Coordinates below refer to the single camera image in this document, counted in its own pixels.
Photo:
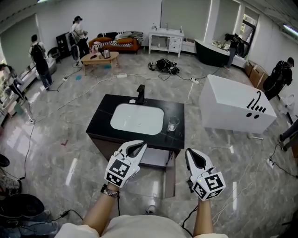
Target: tiles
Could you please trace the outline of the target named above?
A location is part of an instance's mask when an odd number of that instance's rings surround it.
[[[41,82],[34,82],[27,97],[33,102],[31,111],[37,123],[26,162],[24,192],[37,196],[54,218],[68,209],[84,216],[100,196],[108,163],[85,133],[87,125],[105,94],[137,96],[138,86],[144,84],[146,98],[185,104],[185,149],[196,148],[207,154],[223,173],[227,188],[211,202],[215,231],[233,238],[278,234],[280,224],[291,219],[298,204],[296,179],[265,163],[265,159],[273,154],[278,135],[287,128],[285,116],[277,111],[278,100],[270,101],[277,119],[262,135],[257,135],[264,140],[249,139],[242,132],[203,128],[198,99],[205,79],[200,79],[199,85],[177,80],[178,76],[170,77],[175,80],[156,80],[158,76],[163,79],[167,76],[149,70],[147,64],[161,58],[175,61],[181,70],[180,76],[185,79],[203,77],[218,69],[202,64],[193,55],[182,53],[177,58],[171,54],[140,52],[138,55],[120,54],[121,67],[115,67],[113,71],[97,66],[86,76],[72,68],[71,58],[64,59],[57,65],[51,88],[58,88],[63,77],[74,74],[60,86],[59,92],[43,91]],[[98,80],[107,79],[112,73],[126,73],[128,77],[98,84]],[[75,80],[76,75],[82,75],[81,80]],[[250,85],[245,74],[233,67],[230,71],[220,68],[215,75]],[[14,116],[5,124],[0,137],[0,153],[11,161],[5,169],[16,177],[24,176],[24,159],[33,127],[28,120],[26,114]],[[175,197],[161,199],[163,171],[142,167],[121,191],[121,214],[144,214],[149,205],[155,205],[158,215],[181,224],[198,201],[186,184],[190,174],[184,153],[182,150],[176,158]],[[282,168],[297,174],[291,151],[281,152],[277,148],[273,159]],[[115,204],[111,217],[117,215]],[[59,221],[61,224],[81,224],[74,213]],[[195,214],[186,222],[186,228],[193,230],[194,222]]]

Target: faucet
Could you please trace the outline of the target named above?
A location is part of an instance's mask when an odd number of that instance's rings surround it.
[[[145,101],[145,85],[141,84],[138,89],[137,92],[139,92],[138,98],[135,101],[135,104],[137,105],[143,105],[144,101]]]

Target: cardboard box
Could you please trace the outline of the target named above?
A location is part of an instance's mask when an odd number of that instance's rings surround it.
[[[259,84],[261,77],[264,74],[264,70],[262,67],[255,65],[251,71],[250,81],[252,85],[256,88]]]
[[[246,62],[244,71],[246,72],[246,75],[247,75],[248,77],[250,77],[250,75],[251,75],[251,71],[252,71],[252,69],[253,69],[253,67],[254,67],[255,65],[256,65],[256,63],[255,63],[255,62],[252,62],[252,61],[250,61],[250,60]]]

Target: extension cord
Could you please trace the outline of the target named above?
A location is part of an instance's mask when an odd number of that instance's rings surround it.
[[[195,78],[190,78],[191,82],[195,83],[195,84],[199,84],[200,82],[198,80],[196,80]]]
[[[124,73],[124,74],[119,74],[119,75],[117,75],[117,78],[119,79],[119,78],[127,78],[127,74],[126,73]]]
[[[268,159],[266,160],[266,163],[267,163],[267,165],[269,165],[269,167],[270,167],[271,169],[273,169],[273,167],[274,167],[274,163],[273,163],[273,161],[272,161],[271,158],[268,158]]]

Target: cap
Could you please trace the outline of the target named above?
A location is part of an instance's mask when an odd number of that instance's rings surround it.
[[[83,18],[81,18],[80,16],[76,16],[76,17],[74,18],[74,21],[77,21],[77,20],[83,20]]]
[[[293,64],[293,67],[295,66],[295,65],[294,65],[295,61],[294,61],[294,59],[293,59],[292,57],[288,58],[288,62],[289,62],[290,64]]]

